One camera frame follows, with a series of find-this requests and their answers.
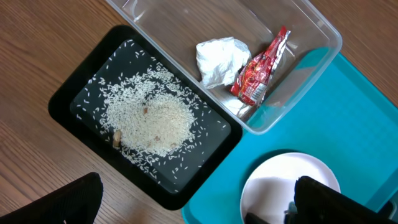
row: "black tray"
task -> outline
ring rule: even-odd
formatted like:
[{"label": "black tray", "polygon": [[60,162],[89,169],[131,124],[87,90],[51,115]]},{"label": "black tray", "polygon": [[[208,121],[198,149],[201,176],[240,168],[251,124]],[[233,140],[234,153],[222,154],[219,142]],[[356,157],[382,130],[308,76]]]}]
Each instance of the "black tray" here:
[{"label": "black tray", "polygon": [[[132,41],[135,46],[130,47],[128,44]],[[134,62],[133,59],[136,59],[134,52],[140,52],[141,49],[147,55],[142,57],[139,63]],[[156,179],[154,179],[153,173],[140,170],[114,149],[111,143],[107,142],[109,137],[111,142],[112,133],[100,134],[98,112],[93,114],[95,108],[101,107],[103,104],[103,99],[101,102],[101,97],[97,96],[99,95],[98,81],[100,77],[106,77],[107,81],[116,83],[121,72],[124,72],[124,76],[132,72],[135,73],[135,70],[131,70],[132,67],[139,72],[144,72],[149,65],[151,67],[164,66],[175,75],[175,78],[181,80],[183,85],[189,87],[200,97],[203,104],[195,112],[195,117],[199,121],[201,121],[202,111],[208,115],[203,124],[192,127],[192,130],[198,131],[200,126],[206,127],[209,138],[202,141],[200,146],[198,144],[198,148],[192,152],[188,153],[184,150],[173,154],[178,159],[170,161],[167,158],[160,158],[159,161],[153,163],[150,170],[156,170]],[[84,100],[90,101],[90,104],[85,104]],[[212,102],[155,47],[128,26],[117,26],[109,31],[94,51],[53,95],[49,102],[49,113],[54,120],[91,150],[169,210],[183,207],[242,137],[242,128],[233,118]],[[185,158],[184,165],[180,160],[181,157]],[[187,169],[178,177],[178,180],[174,180],[172,170],[175,167],[184,169],[186,166],[195,167],[195,169]]]}]

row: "turquoise tray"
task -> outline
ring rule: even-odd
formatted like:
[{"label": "turquoise tray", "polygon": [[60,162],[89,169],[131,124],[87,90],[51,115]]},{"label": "turquoise tray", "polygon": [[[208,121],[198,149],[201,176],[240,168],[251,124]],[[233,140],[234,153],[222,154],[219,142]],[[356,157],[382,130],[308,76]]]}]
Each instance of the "turquoise tray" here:
[{"label": "turquoise tray", "polygon": [[290,150],[319,158],[335,173],[342,194],[378,211],[398,189],[398,109],[338,54],[269,132],[244,134],[183,207],[184,220],[241,223],[239,200],[250,173]]}]

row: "pile of rice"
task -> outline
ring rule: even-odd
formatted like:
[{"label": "pile of rice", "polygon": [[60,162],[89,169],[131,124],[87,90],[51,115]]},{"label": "pile of rice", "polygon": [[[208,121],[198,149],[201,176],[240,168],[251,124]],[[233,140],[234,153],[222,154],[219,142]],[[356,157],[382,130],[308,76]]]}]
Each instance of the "pile of rice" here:
[{"label": "pile of rice", "polygon": [[176,151],[184,141],[192,142],[195,135],[190,128],[195,118],[187,96],[194,93],[178,82],[163,70],[136,74],[120,84],[101,88],[106,107],[100,120],[102,128],[120,130],[124,147],[162,157]]}]

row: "crumpled red wrapper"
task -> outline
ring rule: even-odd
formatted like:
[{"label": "crumpled red wrapper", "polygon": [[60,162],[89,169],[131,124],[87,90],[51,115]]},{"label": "crumpled red wrapper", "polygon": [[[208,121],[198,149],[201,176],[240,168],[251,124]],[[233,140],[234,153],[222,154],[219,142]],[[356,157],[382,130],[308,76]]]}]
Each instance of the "crumpled red wrapper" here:
[{"label": "crumpled red wrapper", "polygon": [[231,93],[248,105],[264,101],[269,80],[277,68],[290,31],[282,26],[265,52],[254,57],[242,70],[231,88]]}]

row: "white plate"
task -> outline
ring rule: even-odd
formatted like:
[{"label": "white plate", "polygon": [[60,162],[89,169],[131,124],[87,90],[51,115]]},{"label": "white plate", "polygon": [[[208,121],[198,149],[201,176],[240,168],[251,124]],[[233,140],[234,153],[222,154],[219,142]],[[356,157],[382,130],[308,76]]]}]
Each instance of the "white plate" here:
[{"label": "white plate", "polygon": [[340,192],[333,172],[319,159],[291,152],[263,162],[250,175],[241,196],[241,218],[248,212],[270,224],[283,224],[285,211],[294,202],[294,186],[302,176],[309,176]]}]

